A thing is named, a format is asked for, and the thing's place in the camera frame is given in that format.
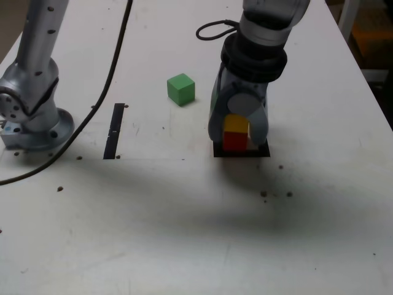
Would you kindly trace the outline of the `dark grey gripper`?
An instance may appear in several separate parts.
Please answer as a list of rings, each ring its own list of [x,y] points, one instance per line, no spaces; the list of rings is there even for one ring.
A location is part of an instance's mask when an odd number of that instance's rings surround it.
[[[257,96],[249,93],[237,93],[232,96],[232,86],[236,90],[250,90]],[[253,83],[242,80],[221,63],[211,95],[208,122],[210,139],[214,143],[222,142],[224,119],[231,112],[249,121],[250,137],[254,144],[265,144],[269,130],[268,114],[265,109],[267,87],[268,83]]]

